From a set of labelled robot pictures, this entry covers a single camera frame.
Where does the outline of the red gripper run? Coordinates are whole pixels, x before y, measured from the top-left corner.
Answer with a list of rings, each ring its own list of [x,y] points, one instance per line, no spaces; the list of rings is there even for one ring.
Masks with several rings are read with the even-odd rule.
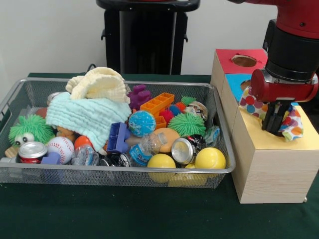
[[[319,80],[316,74],[312,80],[298,83],[273,77],[266,70],[254,70],[251,76],[251,94],[258,101],[269,102],[262,130],[277,135],[291,101],[308,102],[314,98],[318,89]]]

